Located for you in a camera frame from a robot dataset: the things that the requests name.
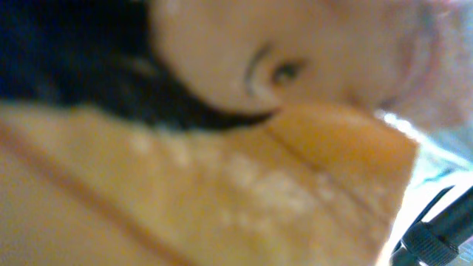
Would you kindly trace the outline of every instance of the eyebrow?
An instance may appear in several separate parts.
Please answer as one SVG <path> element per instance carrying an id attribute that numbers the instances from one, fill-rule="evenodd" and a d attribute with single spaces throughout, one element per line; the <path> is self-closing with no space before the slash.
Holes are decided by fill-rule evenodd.
<path id="1" fill-rule="evenodd" d="M 251 58 L 248 68 L 245 71 L 245 87 L 246 87 L 246 92 L 249 95 L 254 94 L 253 87 L 251 86 L 251 81 L 253 80 L 256 67 L 258 66 L 258 63 L 262 59 L 264 59 L 271 53 L 272 49 L 273 49 L 273 44 L 271 42 L 267 42 L 265 45 L 259 48 L 256 51 L 256 53 L 253 55 L 253 57 Z"/>

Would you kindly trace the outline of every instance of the person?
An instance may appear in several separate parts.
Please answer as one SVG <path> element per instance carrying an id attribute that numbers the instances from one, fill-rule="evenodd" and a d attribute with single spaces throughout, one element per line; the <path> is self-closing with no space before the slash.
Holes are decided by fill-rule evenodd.
<path id="1" fill-rule="evenodd" d="M 7 1 L 2 97 L 93 103 L 179 130 L 231 129 L 291 104 L 329 101 L 395 112 L 433 130 L 461 123 L 470 97 L 449 83 L 463 52 L 452 17 L 443 16 L 451 8 L 374 0 Z"/>

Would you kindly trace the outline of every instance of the dark hair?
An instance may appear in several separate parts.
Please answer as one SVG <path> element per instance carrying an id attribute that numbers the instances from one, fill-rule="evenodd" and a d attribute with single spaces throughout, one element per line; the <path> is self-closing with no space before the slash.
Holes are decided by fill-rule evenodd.
<path id="1" fill-rule="evenodd" d="M 92 103 L 171 129 L 229 129 L 269 114 L 231 115 L 191 95 L 153 55 L 144 1 L 3 0 L 0 98 Z"/>

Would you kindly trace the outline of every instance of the mouth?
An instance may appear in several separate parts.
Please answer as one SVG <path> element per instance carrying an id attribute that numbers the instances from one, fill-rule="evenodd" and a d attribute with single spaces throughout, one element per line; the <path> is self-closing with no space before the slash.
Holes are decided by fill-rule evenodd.
<path id="1" fill-rule="evenodd" d="M 391 111 L 407 102 L 411 103 L 426 95 L 434 86 L 440 65 L 441 36 L 432 5 L 423 6 L 420 20 L 420 29 L 410 37 L 412 42 L 411 48 L 407 49 L 404 75 L 393 89 L 403 93 L 384 101 L 380 105 L 380 109 L 384 111 Z"/>

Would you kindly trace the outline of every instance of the hair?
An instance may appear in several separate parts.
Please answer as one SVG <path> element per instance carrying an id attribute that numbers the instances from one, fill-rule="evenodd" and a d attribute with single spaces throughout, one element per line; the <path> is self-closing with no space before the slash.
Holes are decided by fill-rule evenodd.
<path id="1" fill-rule="evenodd" d="M 147 14 L 144 1 L 4 0 L 0 98 L 91 103 L 179 130 L 231 129 L 270 117 L 220 112 L 194 97 L 151 52 Z"/>

